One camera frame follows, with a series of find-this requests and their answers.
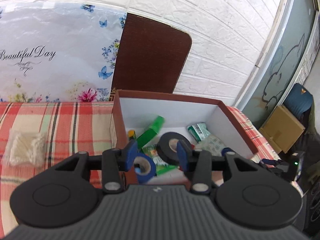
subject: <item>cardboard box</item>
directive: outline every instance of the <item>cardboard box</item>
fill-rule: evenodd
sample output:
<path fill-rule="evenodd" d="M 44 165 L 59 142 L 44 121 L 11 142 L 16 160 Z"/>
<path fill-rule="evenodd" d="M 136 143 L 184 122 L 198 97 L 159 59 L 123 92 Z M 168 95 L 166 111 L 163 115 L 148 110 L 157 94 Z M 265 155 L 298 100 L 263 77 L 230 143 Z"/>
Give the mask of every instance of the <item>cardboard box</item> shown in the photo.
<path fill-rule="evenodd" d="M 287 153 L 303 133 L 305 127 L 283 105 L 277 106 L 267 123 L 259 132 L 270 143 L 276 153 Z"/>
<path fill-rule="evenodd" d="M 180 133 L 190 143 L 196 144 L 187 126 L 205 122 L 209 132 L 245 158 L 250 159 L 258 152 L 241 124 L 222 101 L 129 90 L 118 90 L 114 98 L 110 124 L 112 146 L 123 148 L 128 142 L 129 130 L 135 130 L 139 136 L 158 115 L 165 118 L 164 125 L 158 136 L 147 146 L 157 143 L 161 135 L 169 131 Z M 168 180 L 184 183 L 186 177 L 182 171 L 175 169 L 151 179 L 148 183 L 166 184 Z"/>

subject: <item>pink flower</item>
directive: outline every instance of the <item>pink flower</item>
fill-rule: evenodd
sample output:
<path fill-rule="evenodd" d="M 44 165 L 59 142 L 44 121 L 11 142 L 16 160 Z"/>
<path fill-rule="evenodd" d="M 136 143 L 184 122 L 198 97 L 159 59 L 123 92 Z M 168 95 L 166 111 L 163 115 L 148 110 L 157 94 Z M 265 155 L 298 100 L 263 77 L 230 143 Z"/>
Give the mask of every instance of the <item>pink flower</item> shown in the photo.
<path fill-rule="evenodd" d="M 92 102 L 96 99 L 97 92 L 93 93 L 93 90 L 89 88 L 88 91 L 82 91 L 82 94 L 78 96 L 78 100 L 81 102 Z"/>
<path fill-rule="evenodd" d="M 42 98 L 41 98 L 41 97 L 37 97 L 36 100 L 35 100 L 36 103 L 39 103 L 39 102 L 41 102 L 41 101 L 42 101 Z"/>

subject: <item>black circular joint cover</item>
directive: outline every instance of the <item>black circular joint cover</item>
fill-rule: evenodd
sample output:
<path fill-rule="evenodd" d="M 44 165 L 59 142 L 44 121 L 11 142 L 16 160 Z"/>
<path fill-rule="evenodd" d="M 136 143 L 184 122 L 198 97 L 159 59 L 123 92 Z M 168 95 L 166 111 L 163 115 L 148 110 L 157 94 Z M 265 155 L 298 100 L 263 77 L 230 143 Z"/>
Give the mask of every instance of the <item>black circular joint cover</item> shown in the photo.
<path fill-rule="evenodd" d="M 157 143 L 157 152 L 163 161 L 171 165 L 179 165 L 177 142 L 183 140 L 191 149 L 191 143 L 183 135 L 176 132 L 164 133 Z"/>
<path fill-rule="evenodd" d="M 88 216 L 98 202 L 95 188 L 72 171 L 43 172 L 18 186 L 10 197 L 17 221 L 58 228 Z"/>
<path fill-rule="evenodd" d="M 260 230 L 293 223 L 302 207 L 300 193 L 266 170 L 237 173 L 217 189 L 215 203 L 231 221 Z"/>

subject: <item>white brick wall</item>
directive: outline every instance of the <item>white brick wall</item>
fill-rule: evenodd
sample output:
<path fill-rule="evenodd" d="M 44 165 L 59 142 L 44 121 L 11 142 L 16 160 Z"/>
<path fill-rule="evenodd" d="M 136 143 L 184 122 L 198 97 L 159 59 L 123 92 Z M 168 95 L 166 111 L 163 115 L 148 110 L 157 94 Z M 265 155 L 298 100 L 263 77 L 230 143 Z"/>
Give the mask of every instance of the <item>white brick wall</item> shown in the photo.
<path fill-rule="evenodd" d="M 175 93 L 233 103 L 269 34 L 280 0 L 92 0 L 188 32 Z"/>

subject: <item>checkered fabric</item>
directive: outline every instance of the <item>checkered fabric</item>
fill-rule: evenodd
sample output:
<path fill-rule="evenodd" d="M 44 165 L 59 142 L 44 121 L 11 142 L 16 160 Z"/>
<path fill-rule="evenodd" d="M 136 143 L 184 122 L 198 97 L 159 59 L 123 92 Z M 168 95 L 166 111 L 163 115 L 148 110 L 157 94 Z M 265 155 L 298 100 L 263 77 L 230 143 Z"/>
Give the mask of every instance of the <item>checkered fabric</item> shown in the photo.
<path fill-rule="evenodd" d="M 4 154 L 11 128 L 47 133 L 46 161 L 42 169 L 0 165 L 0 238 L 17 226 L 9 207 L 9 198 L 19 184 L 80 150 L 99 155 L 111 148 L 109 127 L 112 107 L 112 102 L 0 103 L 0 158 Z M 228 108 L 259 150 L 253 160 L 279 159 L 249 119 L 238 109 Z M 92 171 L 90 182 L 95 187 L 101 187 L 100 181 L 101 173 Z"/>

